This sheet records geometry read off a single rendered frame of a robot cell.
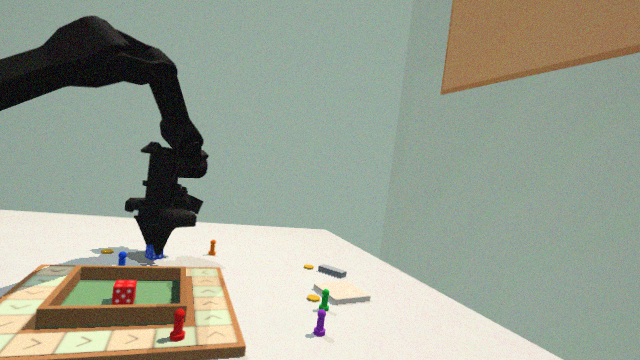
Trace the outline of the dark red pawn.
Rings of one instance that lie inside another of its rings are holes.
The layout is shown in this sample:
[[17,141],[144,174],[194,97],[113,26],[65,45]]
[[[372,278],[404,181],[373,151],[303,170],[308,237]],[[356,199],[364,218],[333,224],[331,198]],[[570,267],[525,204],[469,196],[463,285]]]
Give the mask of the dark red pawn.
[[181,341],[185,338],[185,331],[183,330],[183,318],[185,312],[182,309],[178,309],[175,312],[174,330],[170,333],[171,341]]

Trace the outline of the purple game pawn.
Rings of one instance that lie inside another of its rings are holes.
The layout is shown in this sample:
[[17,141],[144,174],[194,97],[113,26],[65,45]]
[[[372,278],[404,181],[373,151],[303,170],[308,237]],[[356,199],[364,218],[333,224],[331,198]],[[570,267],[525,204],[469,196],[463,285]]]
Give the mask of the purple game pawn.
[[322,337],[325,335],[325,328],[324,328],[324,321],[325,321],[325,316],[326,316],[326,311],[324,309],[320,309],[318,310],[318,318],[317,318],[317,326],[314,327],[314,332],[313,334],[319,337]]

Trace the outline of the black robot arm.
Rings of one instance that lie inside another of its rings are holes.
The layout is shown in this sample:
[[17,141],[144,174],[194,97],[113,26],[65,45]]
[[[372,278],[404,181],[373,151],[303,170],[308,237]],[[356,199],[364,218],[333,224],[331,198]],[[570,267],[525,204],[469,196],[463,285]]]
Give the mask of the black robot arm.
[[126,81],[151,87],[161,136],[174,149],[150,141],[147,176],[201,178],[207,157],[191,121],[177,69],[162,51],[114,29],[99,16],[60,27],[37,49],[0,59],[0,111],[63,87],[95,88]]

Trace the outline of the blue die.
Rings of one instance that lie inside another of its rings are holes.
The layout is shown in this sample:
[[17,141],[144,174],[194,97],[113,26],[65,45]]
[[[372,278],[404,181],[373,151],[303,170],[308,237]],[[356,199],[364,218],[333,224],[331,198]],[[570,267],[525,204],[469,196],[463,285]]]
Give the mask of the blue die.
[[146,245],[145,257],[147,257],[150,260],[161,259],[163,257],[163,250],[161,254],[155,255],[152,244],[148,244]]

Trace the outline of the green pawn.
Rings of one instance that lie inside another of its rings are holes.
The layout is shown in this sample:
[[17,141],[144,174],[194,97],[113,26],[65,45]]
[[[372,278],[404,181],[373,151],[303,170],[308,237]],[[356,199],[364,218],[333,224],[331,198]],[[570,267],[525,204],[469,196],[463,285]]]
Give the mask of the green pawn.
[[324,289],[322,291],[322,302],[321,304],[319,304],[319,310],[320,309],[324,309],[325,311],[329,310],[329,305],[328,305],[328,296],[329,296],[330,292],[328,289]]

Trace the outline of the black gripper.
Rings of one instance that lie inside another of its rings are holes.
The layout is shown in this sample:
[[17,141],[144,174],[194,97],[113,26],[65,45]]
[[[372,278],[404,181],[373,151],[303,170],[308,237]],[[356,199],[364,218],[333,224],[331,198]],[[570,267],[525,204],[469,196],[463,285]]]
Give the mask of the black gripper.
[[130,198],[125,202],[125,211],[133,213],[143,234],[146,245],[152,244],[154,254],[161,254],[168,238],[176,228],[195,227],[197,216],[194,212],[179,209],[176,204],[177,189],[182,185],[178,179],[147,176],[145,198]]

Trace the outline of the red die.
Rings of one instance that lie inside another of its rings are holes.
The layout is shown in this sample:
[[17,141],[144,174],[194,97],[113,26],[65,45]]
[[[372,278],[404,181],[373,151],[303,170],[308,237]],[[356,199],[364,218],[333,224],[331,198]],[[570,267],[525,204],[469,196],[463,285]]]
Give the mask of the red die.
[[111,305],[134,304],[137,280],[116,281]]

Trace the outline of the cream flat square tile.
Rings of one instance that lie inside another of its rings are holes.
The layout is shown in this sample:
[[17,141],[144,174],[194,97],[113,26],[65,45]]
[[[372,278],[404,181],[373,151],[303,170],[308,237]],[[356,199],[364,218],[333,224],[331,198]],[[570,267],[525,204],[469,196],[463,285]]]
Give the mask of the cream flat square tile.
[[347,281],[316,283],[313,289],[321,295],[324,289],[328,289],[330,292],[328,301],[334,304],[370,301],[371,299],[371,295],[368,295]]

